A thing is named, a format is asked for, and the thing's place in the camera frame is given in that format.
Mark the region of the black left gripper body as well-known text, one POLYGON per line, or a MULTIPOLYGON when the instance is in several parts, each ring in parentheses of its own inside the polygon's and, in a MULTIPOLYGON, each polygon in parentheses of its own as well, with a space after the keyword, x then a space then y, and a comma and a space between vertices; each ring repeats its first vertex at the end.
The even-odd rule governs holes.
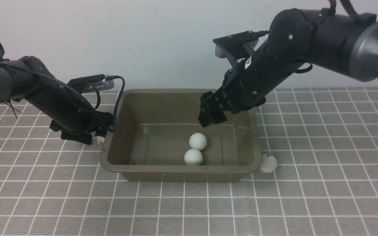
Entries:
POLYGON ((85 145, 93 141, 92 133, 96 137, 105 138, 107 128, 113 125, 114 116, 109 112, 67 110, 50 113, 50 129, 61 131, 62 140, 70 140, 85 145))

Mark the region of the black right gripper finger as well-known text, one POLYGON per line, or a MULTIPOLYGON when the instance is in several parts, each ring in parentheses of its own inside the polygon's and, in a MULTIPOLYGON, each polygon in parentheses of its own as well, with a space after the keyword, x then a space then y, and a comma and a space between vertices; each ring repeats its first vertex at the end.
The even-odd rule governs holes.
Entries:
POLYGON ((203 128, 216 123, 214 112, 211 110, 208 100, 213 96, 211 91, 208 91, 200 97, 200 113, 198 121, 203 128))
POLYGON ((218 98, 209 99, 209 125, 220 124, 227 121, 223 111, 223 102, 218 98))

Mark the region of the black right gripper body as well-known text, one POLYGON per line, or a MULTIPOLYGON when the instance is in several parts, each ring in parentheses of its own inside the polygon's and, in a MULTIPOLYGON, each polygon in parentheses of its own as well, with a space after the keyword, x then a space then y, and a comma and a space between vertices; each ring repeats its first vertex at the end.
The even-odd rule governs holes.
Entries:
POLYGON ((215 111, 237 114, 266 103, 266 94, 249 89, 240 77, 242 75, 235 68, 225 72, 222 85, 215 92, 215 111))

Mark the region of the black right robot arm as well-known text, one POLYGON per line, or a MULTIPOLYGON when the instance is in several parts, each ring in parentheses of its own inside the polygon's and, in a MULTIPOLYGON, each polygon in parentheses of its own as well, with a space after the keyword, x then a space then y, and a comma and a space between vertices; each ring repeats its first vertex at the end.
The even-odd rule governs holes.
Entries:
POLYGON ((293 73, 307 73, 314 65, 370 82, 378 78, 378 21, 369 12, 358 14, 349 0, 341 4, 347 15, 328 9, 288 9, 279 12, 267 31, 245 31, 213 40, 215 54, 232 65, 222 86, 200 98, 202 127, 227 120, 266 102, 266 95, 293 73))

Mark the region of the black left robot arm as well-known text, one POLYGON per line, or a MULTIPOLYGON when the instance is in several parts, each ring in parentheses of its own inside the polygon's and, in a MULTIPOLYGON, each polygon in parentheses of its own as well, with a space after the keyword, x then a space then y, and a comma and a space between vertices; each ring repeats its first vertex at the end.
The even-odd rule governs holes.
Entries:
POLYGON ((61 139, 90 145, 92 133, 104 138, 116 128, 115 114, 98 111, 100 92, 114 86, 115 76, 97 74, 57 80, 39 58, 4 58, 0 43, 0 104, 26 100, 51 118, 50 129, 61 132, 61 139))

